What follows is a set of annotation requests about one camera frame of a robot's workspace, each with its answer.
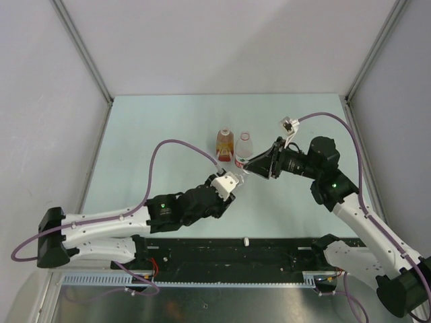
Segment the red cap water bottle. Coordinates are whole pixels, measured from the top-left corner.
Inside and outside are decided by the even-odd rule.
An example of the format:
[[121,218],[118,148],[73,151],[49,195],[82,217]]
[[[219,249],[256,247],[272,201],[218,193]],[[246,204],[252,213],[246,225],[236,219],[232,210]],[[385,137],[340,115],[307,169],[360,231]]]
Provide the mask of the red cap water bottle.
[[251,158],[253,154],[253,142],[249,132],[241,132],[239,138],[236,141],[234,152],[234,163],[236,167],[243,168],[244,164]]

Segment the aluminium corner frame post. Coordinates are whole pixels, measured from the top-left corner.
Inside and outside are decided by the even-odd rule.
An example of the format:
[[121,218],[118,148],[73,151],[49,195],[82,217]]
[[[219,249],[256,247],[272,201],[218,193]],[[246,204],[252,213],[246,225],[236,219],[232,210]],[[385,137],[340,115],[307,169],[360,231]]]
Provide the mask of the aluminium corner frame post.
[[59,21],[62,23],[68,37],[74,45],[78,55],[81,58],[84,67],[88,70],[90,77],[95,83],[98,91],[104,98],[107,104],[111,105],[113,102],[113,96],[111,95],[105,81],[102,78],[102,74],[99,71],[90,51],[88,50],[81,33],[79,32],[71,14],[69,13],[64,1],[62,0],[50,0],[50,3],[57,14]]
[[385,44],[389,40],[391,34],[395,31],[399,20],[403,16],[405,10],[410,5],[411,1],[409,0],[396,0],[385,19],[385,22],[381,29],[379,30],[370,50],[368,51],[363,63],[361,64],[359,71],[352,84],[349,87],[349,90],[344,95],[344,99],[346,102],[351,102],[356,95],[356,92],[359,90],[360,86],[364,82],[367,74],[369,74],[371,68],[375,64],[377,58],[379,57],[381,51],[383,50]]

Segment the aluminium corner frame post left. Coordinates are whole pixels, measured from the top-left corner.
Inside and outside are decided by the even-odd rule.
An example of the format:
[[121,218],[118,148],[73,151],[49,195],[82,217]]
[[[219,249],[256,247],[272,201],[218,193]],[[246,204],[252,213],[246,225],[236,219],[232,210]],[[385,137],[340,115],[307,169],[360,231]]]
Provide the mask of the aluminium corner frame post left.
[[111,105],[113,102],[113,96],[111,95],[105,81],[102,78],[102,74],[99,71],[90,51],[88,50],[81,33],[79,32],[71,14],[69,13],[64,1],[62,0],[50,0],[50,3],[57,14],[59,21],[62,23],[68,37],[74,45],[78,55],[81,58],[84,67],[88,70],[90,77],[95,83],[98,91],[104,98],[107,104]]

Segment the amber tea bottle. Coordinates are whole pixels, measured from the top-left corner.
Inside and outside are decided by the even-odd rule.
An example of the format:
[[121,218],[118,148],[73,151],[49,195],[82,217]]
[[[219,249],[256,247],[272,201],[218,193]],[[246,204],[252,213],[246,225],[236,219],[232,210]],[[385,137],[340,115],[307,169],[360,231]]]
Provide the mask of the amber tea bottle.
[[230,162],[234,157],[234,134],[227,127],[217,134],[216,157],[220,162]]

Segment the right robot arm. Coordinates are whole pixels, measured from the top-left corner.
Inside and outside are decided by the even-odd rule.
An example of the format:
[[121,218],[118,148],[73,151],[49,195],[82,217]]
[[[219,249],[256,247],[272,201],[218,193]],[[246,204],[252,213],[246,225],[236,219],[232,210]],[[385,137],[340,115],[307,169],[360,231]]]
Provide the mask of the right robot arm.
[[315,137],[307,153],[290,149],[279,137],[244,168],[265,179],[276,179],[282,172],[310,178],[316,203],[347,224],[369,250],[361,253],[327,234],[310,253],[312,265],[319,270],[342,268],[375,290],[392,315],[412,315],[430,301],[430,259],[408,246],[365,205],[360,189],[339,169],[339,158],[334,140],[328,137]]

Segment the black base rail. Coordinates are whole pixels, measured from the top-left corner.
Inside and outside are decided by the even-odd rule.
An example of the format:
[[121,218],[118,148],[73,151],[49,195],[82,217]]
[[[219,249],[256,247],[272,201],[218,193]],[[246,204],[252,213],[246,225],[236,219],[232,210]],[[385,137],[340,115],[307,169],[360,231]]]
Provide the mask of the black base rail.
[[336,274],[317,238],[137,238],[133,271],[157,270],[166,283],[301,283],[304,272]]

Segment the aluminium corner frame post right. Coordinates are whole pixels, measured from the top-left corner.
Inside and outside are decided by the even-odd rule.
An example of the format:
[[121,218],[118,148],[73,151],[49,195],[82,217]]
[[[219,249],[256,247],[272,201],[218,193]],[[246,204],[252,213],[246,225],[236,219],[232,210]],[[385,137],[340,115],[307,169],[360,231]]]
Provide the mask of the aluminium corner frame post right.
[[367,74],[369,74],[371,68],[375,64],[377,58],[379,57],[381,51],[383,50],[385,44],[389,40],[391,34],[395,31],[399,20],[403,16],[405,10],[410,5],[411,1],[409,0],[396,0],[385,19],[385,22],[381,29],[379,30],[370,50],[368,51],[363,63],[361,64],[359,71],[352,84],[349,87],[349,90],[344,95],[344,99],[346,102],[351,102],[356,95],[356,92],[359,90],[360,86],[364,82]]

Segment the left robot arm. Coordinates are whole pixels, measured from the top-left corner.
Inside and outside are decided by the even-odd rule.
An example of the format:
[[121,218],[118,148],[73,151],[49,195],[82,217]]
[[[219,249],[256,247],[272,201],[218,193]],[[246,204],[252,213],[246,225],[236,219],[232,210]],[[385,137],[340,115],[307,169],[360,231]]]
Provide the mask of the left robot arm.
[[178,231],[200,219],[220,218],[234,202],[238,179],[211,175],[204,184],[161,194],[137,210],[66,214],[50,208],[38,226],[39,268],[57,268],[75,260],[108,260],[143,268],[149,260],[145,237]]

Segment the clear plastic bottle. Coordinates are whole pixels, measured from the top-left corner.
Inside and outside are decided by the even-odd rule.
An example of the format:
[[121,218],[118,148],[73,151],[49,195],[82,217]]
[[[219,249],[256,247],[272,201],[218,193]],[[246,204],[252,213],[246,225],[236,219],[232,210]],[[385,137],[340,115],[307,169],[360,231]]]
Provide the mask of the clear plastic bottle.
[[238,180],[238,182],[236,183],[236,189],[240,188],[245,184],[247,176],[248,174],[246,172],[235,173],[235,177]]

